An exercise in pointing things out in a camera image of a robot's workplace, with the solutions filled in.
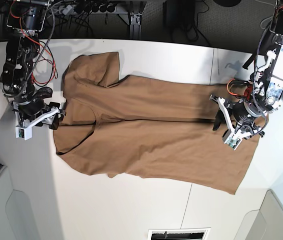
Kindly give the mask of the brown t-shirt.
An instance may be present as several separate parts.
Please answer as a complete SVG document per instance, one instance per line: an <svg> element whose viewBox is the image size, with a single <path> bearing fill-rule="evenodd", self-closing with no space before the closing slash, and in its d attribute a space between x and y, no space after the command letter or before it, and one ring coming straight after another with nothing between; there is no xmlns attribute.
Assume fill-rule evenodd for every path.
<svg viewBox="0 0 283 240"><path fill-rule="evenodd" d="M218 106L211 94L223 85L119 76L118 52L82 55L63 76L66 116L54 131L57 155L74 170L112 177L191 182L235 194L258 137L236 150L213 129Z"/></svg>

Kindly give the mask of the left grey monitor back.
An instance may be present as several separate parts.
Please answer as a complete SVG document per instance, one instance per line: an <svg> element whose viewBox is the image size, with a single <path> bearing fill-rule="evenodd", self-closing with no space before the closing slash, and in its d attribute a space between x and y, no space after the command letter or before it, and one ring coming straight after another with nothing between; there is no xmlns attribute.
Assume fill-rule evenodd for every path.
<svg viewBox="0 0 283 240"><path fill-rule="evenodd" d="M39 240L30 199L15 190L8 168L0 168L0 240Z"/></svg>

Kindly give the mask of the black power adapter box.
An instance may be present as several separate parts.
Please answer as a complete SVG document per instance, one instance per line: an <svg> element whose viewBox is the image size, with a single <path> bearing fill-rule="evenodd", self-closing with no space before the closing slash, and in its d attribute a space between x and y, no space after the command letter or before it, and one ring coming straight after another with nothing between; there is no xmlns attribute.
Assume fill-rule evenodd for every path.
<svg viewBox="0 0 283 240"><path fill-rule="evenodd" d="M167 0L163 3L163 24L167 28L187 27L194 22L195 0Z"/></svg>

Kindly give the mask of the black power strip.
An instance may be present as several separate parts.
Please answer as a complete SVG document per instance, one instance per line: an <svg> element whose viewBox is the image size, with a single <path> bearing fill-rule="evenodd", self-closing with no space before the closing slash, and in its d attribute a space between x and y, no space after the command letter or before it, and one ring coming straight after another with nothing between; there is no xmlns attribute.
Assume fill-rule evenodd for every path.
<svg viewBox="0 0 283 240"><path fill-rule="evenodd" d="M77 0L74 5L74 12L77 14L113 13L116 9L117 1L107 0Z"/></svg>

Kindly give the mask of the aluminium frame post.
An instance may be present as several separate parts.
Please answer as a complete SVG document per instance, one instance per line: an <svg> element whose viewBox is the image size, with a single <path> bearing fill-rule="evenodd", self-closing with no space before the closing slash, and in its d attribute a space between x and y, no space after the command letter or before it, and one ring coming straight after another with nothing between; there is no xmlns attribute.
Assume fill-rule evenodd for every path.
<svg viewBox="0 0 283 240"><path fill-rule="evenodd" d="M131 40L141 40L142 14L132 12L129 14L128 20L129 20L129 38Z"/></svg>

